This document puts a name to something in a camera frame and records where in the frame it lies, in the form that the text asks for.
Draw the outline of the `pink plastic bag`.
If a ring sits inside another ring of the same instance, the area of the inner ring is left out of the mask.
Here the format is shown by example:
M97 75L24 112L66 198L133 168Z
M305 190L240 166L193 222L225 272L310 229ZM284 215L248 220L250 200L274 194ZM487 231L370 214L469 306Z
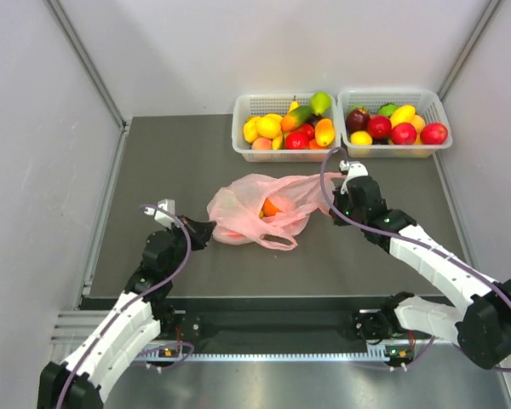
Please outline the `pink plastic bag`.
M296 236L306 227L310 215L319 210L329 214L324 200L332 194L337 172L274 178L249 174L221 188L207 205L215 223L213 239L227 245L256 243L274 251L297 247Z

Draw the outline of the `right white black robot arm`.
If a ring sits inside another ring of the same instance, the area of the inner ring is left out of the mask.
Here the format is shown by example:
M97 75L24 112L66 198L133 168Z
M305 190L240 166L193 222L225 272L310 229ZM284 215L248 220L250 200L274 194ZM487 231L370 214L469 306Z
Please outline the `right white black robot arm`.
M391 257L414 269L447 299L427 301L402 291L372 315L376 323L359 335L381 341L408 331L452 343L477 367L511 373L511 279L499 282L467 265L433 240L412 217L391 210L368 175L341 186L321 180L320 191L334 223L355 226Z

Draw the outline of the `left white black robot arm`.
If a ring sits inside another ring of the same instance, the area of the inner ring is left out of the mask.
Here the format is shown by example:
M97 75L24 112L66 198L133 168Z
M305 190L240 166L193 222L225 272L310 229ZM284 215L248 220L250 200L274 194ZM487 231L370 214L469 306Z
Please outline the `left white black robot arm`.
M39 378L39 408L102 408L118 379L156 337L176 326L167 297L173 279L192 252L209 243L214 222L196 222L160 210L163 229L151 233L141 262L106 318L59 363L50 362Z

